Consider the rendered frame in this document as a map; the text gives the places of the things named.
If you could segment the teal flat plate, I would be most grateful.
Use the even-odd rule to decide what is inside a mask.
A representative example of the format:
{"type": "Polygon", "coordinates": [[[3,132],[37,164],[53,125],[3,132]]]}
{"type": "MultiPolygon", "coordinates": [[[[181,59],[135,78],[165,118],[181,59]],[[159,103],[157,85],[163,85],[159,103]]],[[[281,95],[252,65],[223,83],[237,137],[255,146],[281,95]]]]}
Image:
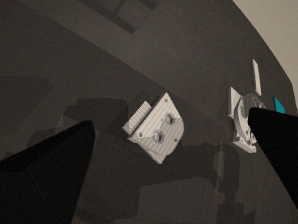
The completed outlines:
{"type": "Polygon", "coordinates": [[[274,100],[274,107],[275,107],[275,112],[281,112],[281,113],[285,113],[285,109],[283,109],[281,103],[279,103],[278,99],[275,99],[275,97],[273,97],[274,100]]]}

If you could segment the beige flat rectangular plate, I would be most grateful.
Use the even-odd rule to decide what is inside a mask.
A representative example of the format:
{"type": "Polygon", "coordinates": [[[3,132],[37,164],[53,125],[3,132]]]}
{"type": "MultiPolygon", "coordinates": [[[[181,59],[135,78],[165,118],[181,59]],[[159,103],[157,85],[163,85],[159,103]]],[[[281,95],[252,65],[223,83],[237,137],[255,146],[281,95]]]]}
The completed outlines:
{"type": "Polygon", "coordinates": [[[254,87],[255,87],[255,92],[257,92],[258,95],[262,95],[262,92],[261,92],[261,83],[259,83],[259,76],[258,76],[258,64],[255,63],[254,59],[251,60],[251,67],[253,67],[253,71],[254,71],[254,87]]]}

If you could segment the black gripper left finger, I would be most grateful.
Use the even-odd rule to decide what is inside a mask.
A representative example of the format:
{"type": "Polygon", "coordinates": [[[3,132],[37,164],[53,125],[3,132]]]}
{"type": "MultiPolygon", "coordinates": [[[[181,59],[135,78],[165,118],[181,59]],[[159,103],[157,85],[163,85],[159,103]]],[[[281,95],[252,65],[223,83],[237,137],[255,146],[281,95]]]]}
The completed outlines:
{"type": "Polygon", "coordinates": [[[94,136],[82,121],[0,160],[0,224],[72,224],[94,136]]]}

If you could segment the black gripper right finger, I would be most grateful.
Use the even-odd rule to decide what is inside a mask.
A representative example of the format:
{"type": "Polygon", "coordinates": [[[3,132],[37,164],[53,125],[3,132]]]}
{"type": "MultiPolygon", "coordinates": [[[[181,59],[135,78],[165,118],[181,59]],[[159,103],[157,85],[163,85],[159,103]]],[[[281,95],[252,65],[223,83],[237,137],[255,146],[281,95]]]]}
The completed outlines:
{"type": "Polygon", "coordinates": [[[298,116],[249,108],[250,131],[298,210],[298,116]]]}

